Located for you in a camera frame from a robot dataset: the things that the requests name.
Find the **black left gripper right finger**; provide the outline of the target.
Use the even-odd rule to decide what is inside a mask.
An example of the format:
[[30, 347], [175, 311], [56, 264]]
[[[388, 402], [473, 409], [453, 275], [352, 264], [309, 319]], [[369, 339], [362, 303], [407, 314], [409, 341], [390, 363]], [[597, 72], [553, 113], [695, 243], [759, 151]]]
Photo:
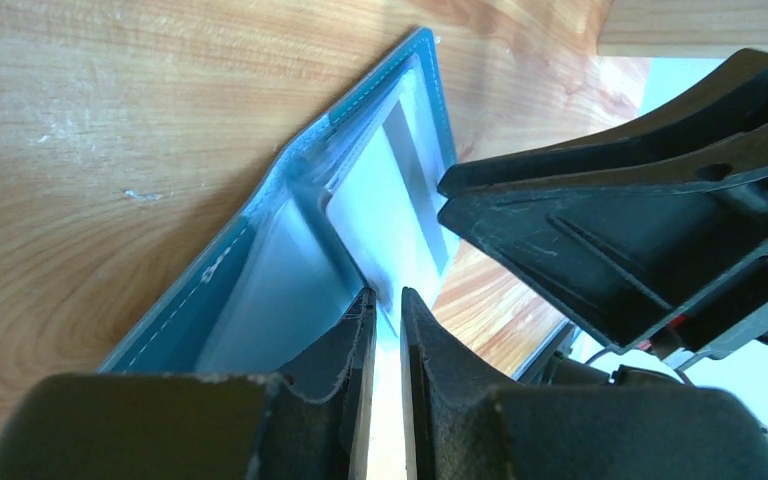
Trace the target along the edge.
[[672, 379], [528, 386], [467, 348], [413, 289], [401, 362], [412, 479], [768, 479], [733, 395]]

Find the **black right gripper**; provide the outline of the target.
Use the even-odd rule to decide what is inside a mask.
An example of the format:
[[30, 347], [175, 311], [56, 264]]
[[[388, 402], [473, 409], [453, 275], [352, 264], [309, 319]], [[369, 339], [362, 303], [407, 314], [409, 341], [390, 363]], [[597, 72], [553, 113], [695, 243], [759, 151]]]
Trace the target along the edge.
[[768, 52], [618, 127], [455, 165], [438, 190], [444, 226], [615, 350], [686, 369], [768, 343]]

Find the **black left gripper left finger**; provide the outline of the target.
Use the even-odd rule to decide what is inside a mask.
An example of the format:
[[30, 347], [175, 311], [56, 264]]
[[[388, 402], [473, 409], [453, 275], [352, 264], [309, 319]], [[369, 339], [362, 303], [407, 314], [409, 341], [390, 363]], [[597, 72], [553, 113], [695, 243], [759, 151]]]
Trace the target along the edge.
[[363, 479], [376, 296], [278, 370], [59, 374], [0, 432], [0, 479]]

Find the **blue leather card holder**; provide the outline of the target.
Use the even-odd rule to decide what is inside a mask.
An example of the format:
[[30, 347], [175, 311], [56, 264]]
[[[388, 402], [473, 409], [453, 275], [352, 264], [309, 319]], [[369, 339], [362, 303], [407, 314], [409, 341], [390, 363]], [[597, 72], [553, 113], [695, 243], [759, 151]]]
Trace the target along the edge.
[[[375, 117], [403, 97], [429, 108], [444, 173], [454, 165], [436, 43], [429, 28], [409, 33], [281, 148], [250, 198], [113, 349], [102, 371], [272, 371], [332, 328], [361, 289], [372, 289], [326, 205]], [[376, 314], [388, 322], [372, 291]]]

